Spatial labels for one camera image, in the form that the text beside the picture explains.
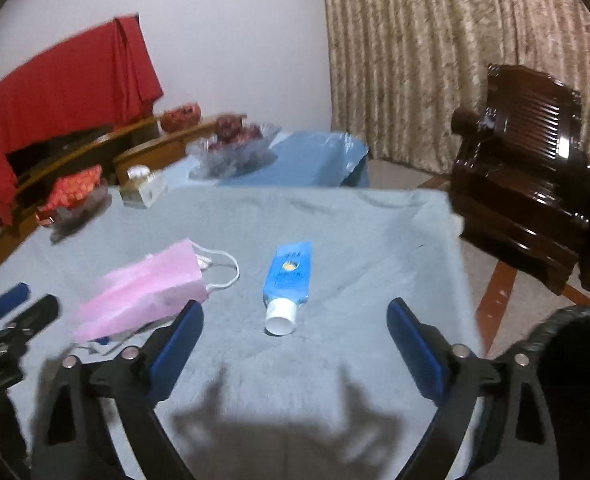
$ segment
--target blue gripper pad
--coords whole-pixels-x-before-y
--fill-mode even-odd
[[[16,309],[30,297],[30,288],[25,283],[19,283],[0,296],[0,319],[11,310]]]
[[[435,327],[420,323],[401,298],[388,305],[386,323],[420,393],[438,404],[450,379],[450,345]]]
[[[149,349],[156,354],[148,367],[148,399],[153,405],[170,396],[203,327],[204,311],[199,303],[190,301],[171,326],[155,330],[142,348],[144,353]]]

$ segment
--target small box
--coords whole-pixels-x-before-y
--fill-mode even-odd
[[[129,207],[149,208],[168,189],[163,175],[151,173],[147,177],[127,181],[120,186],[121,199]]]

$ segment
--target beige curtain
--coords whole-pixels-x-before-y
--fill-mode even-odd
[[[326,0],[332,126],[375,158],[447,173],[460,104],[483,111],[490,62],[582,94],[590,157],[590,12],[580,0]]]

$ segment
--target red fabric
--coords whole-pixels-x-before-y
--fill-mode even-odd
[[[0,220],[17,177],[6,154],[152,113],[163,95],[134,16],[115,18],[38,54],[0,81]]]
[[[100,164],[92,168],[86,168],[79,173],[60,176],[53,184],[53,189],[43,206],[37,208],[37,220],[40,224],[52,216],[59,207],[73,209],[80,204],[102,180],[102,167]]]

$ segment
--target table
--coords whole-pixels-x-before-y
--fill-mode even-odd
[[[368,187],[366,145],[349,134],[280,132],[270,146],[277,159],[251,173],[226,180],[196,180],[197,160],[187,156],[164,170],[171,189],[188,186]]]
[[[51,293],[61,318],[30,343],[26,379],[10,390],[30,440],[35,405],[70,351],[75,309],[106,272],[185,237],[229,251],[241,278],[204,303],[204,331],[170,399],[156,412],[200,480],[394,478],[435,412],[386,329],[406,300],[450,342],[481,349],[446,195],[363,189],[193,187],[149,210],[112,206],[51,246],[35,231],[0,267],[0,293],[19,280]],[[278,244],[310,240],[310,299],[297,331],[264,333],[262,286]],[[205,271],[207,282],[232,269]],[[136,336],[141,344],[148,336]],[[85,362],[96,360],[85,351]],[[126,473],[142,478],[114,409],[111,433]],[[472,441],[460,452],[462,474]]]

